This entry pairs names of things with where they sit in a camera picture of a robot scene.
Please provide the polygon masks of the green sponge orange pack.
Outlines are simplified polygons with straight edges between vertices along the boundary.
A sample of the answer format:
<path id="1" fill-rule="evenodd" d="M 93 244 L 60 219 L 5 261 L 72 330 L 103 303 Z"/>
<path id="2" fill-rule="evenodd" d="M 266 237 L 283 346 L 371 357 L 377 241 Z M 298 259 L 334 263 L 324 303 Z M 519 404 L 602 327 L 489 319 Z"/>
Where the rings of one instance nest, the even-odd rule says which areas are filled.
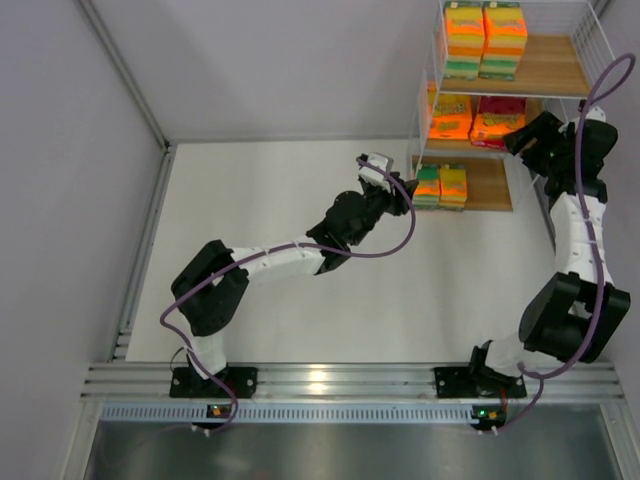
<path id="1" fill-rule="evenodd" d="M 416 170 L 418 187 L 413 195 L 416 209 L 435 209 L 440 202 L 440 177 L 438 165 L 422 164 Z"/>

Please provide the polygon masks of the pink Scrub Mommy box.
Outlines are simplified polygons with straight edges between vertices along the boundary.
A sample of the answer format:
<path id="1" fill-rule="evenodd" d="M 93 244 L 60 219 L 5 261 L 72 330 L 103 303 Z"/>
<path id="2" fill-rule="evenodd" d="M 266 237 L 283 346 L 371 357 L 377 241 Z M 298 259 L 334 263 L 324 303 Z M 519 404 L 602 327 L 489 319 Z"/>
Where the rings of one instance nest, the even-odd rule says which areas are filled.
<path id="1" fill-rule="evenodd" d="M 526 102 L 522 97 L 481 96 L 469 132 L 470 143 L 505 151 L 504 137 L 526 124 Z"/>

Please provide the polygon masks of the Sponge Daddy yellow sponge box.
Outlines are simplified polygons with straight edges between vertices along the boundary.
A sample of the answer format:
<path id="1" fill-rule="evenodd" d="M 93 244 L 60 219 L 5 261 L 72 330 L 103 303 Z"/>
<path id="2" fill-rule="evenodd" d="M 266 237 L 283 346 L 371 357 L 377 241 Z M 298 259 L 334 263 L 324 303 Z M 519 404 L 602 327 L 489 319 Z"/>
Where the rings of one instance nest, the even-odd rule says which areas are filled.
<path id="1" fill-rule="evenodd" d="M 443 164 L 439 168 L 439 207 L 463 210 L 468 197 L 466 169 L 461 165 Z"/>

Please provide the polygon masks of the Scrub Daddy orange box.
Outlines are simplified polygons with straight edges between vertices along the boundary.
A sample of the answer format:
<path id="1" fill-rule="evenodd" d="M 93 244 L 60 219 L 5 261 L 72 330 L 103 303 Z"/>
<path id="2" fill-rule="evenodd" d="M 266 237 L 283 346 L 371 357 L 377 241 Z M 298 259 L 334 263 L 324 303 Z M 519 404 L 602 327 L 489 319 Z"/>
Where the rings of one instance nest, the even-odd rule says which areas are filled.
<path id="1" fill-rule="evenodd" d="M 469 95 L 438 93 L 427 84 L 423 93 L 423 130 L 426 139 L 469 140 L 473 124 Z"/>

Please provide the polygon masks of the yellow sponge pack green box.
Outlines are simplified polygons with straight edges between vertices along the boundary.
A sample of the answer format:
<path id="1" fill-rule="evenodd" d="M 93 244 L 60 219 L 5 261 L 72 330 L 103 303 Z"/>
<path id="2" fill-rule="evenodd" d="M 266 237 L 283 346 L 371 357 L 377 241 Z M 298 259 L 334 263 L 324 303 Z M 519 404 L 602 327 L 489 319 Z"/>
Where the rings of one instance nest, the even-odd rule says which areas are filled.
<path id="1" fill-rule="evenodd" d="M 473 1 L 445 1 L 439 48 L 445 78 L 474 80 L 479 76 L 485 28 L 482 5 Z"/>

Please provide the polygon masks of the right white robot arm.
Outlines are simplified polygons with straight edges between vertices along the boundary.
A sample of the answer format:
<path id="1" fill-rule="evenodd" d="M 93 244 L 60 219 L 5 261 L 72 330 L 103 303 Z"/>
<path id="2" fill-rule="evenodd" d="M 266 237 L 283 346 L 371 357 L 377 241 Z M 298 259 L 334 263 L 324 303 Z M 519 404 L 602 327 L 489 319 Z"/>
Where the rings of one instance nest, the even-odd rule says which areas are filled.
<path id="1" fill-rule="evenodd" d="M 525 352 L 564 364 L 593 362 L 629 311 L 631 297 L 615 287 L 605 262 L 608 192 L 598 177 L 617 140 L 599 107 L 568 123 L 544 111 L 504 136 L 507 152 L 546 181 L 556 272 L 525 308 L 516 333 L 474 348 L 469 376 L 480 387 L 514 385 Z"/>

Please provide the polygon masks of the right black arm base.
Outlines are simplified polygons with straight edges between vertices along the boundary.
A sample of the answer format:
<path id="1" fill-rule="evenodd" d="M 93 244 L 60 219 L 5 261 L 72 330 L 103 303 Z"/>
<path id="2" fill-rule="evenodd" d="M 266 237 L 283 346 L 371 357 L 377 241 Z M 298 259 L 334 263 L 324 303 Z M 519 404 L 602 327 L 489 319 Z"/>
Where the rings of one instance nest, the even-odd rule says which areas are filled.
<path id="1" fill-rule="evenodd" d="M 490 369 L 486 358 L 491 341 L 473 348 L 465 366 L 444 366 L 433 369 L 439 399 L 501 398 L 523 399 L 527 396 L 523 377 L 511 377 Z"/>

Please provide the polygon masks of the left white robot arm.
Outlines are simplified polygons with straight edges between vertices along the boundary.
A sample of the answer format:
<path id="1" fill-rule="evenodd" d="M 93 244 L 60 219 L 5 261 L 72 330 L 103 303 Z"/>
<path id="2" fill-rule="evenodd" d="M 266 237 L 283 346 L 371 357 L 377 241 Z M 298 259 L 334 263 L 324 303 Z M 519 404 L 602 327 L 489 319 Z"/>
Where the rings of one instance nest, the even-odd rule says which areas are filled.
<path id="1" fill-rule="evenodd" d="M 209 380 L 226 368 L 224 329 L 249 286 L 322 275 L 350 258 L 362 258 L 351 248 L 364 240 L 383 215 L 411 211 L 418 181 L 405 181 L 397 172 L 390 176 L 391 182 L 376 185 L 361 174 L 361 192 L 339 194 L 323 220 L 289 243 L 267 249 L 230 248 L 212 240 L 201 248 L 170 287 L 188 323 L 185 346 L 198 377 Z"/>

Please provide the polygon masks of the middle wooden shelf board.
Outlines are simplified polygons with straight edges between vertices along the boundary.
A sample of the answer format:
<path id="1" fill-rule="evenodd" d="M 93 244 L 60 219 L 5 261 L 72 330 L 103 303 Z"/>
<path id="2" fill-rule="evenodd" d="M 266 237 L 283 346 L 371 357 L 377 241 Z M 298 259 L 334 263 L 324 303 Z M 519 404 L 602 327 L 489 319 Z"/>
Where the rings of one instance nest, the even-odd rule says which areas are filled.
<path id="1" fill-rule="evenodd" d="M 540 99 L 530 98 L 526 104 L 526 120 L 531 121 L 535 119 L 544 110 L 544 102 Z M 426 141 L 426 150 L 446 151 L 446 152 L 489 152 L 499 153 L 499 150 L 477 146 L 466 140 L 447 140 L 447 139 L 428 139 Z"/>

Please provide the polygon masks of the wooden shelf board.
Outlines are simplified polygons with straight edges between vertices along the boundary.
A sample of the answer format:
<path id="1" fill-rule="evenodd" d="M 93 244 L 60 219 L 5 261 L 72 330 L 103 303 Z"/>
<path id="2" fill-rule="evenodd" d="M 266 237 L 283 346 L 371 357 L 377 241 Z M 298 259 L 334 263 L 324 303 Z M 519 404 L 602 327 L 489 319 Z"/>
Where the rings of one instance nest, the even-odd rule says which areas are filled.
<path id="1" fill-rule="evenodd" d="M 526 104 L 526 120 L 531 121 L 535 119 L 544 110 L 544 102 L 540 99 L 530 98 Z M 426 141 L 426 150 L 446 151 L 446 152 L 489 152 L 499 153 L 499 150 L 477 146 L 466 140 L 447 140 L 447 139 L 428 139 Z"/>
<path id="2" fill-rule="evenodd" d="M 466 170 L 465 210 L 511 212 L 513 204 L 504 162 L 500 158 L 469 156 L 413 156 L 412 170 L 418 164 L 462 166 Z"/>
<path id="3" fill-rule="evenodd" d="M 515 79 L 443 79 L 444 93 L 529 98 L 586 97 L 591 84 L 568 36 L 529 38 Z"/>

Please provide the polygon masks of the top wooden shelf board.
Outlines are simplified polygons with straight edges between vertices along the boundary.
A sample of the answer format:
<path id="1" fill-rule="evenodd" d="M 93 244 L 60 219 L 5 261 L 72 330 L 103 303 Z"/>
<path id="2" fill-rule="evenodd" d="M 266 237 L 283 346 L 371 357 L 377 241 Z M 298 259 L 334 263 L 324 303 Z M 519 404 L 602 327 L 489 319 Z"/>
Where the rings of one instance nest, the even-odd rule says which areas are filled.
<path id="1" fill-rule="evenodd" d="M 586 97 L 591 84 L 568 36 L 529 38 L 515 79 L 443 79 L 444 93 L 529 98 Z"/>

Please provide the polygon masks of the bottom wooden shelf board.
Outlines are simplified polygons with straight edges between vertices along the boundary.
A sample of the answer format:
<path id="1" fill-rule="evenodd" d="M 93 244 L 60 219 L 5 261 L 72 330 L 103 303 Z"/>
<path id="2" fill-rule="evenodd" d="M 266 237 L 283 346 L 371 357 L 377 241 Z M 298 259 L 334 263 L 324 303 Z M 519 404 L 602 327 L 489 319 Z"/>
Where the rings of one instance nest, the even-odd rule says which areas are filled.
<path id="1" fill-rule="evenodd" d="M 500 158 L 469 156 L 413 156 L 412 170 L 418 164 L 462 166 L 466 170 L 465 210 L 511 212 L 513 204 L 504 162 Z"/>

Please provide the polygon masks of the aluminium mounting rail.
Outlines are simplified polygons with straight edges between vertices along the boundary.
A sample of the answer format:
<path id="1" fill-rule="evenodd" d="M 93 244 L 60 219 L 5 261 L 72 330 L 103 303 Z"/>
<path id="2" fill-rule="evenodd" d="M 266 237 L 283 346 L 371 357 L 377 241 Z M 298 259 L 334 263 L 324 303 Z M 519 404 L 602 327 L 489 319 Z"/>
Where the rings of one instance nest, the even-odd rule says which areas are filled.
<path id="1" fill-rule="evenodd" d="M 161 399 L 169 396 L 174 369 L 162 363 L 99 363 L 89 367 L 84 399 Z M 255 387 L 261 399 L 420 399 L 436 397 L 440 382 L 431 364 L 260 364 Z M 612 365 L 577 367 L 545 382 L 542 399 L 598 403 L 625 398 Z"/>

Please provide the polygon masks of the corner aluminium frame post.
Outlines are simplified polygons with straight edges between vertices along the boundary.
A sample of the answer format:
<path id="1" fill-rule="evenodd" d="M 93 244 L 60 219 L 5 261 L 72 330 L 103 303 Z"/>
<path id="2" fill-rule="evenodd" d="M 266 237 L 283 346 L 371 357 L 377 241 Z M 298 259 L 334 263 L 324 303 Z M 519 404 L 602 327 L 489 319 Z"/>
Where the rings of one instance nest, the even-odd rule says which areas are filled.
<path id="1" fill-rule="evenodd" d="M 101 49 L 107 56 L 135 109 L 140 114 L 147 129 L 155 140 L 155 143 L 162 152 L 167 152 L 171 147 L 171 142 L 164 134 L 156 116 L 145 98 L 145 95 L 135 79 L 135 76 L 129 68 L 124 55 L 115 42 L 106 22 L 102 18 L 99 9 L 96 7 L 95 3 L 90 0 L 75 0 L 74 4 L 86 21 Z"/>

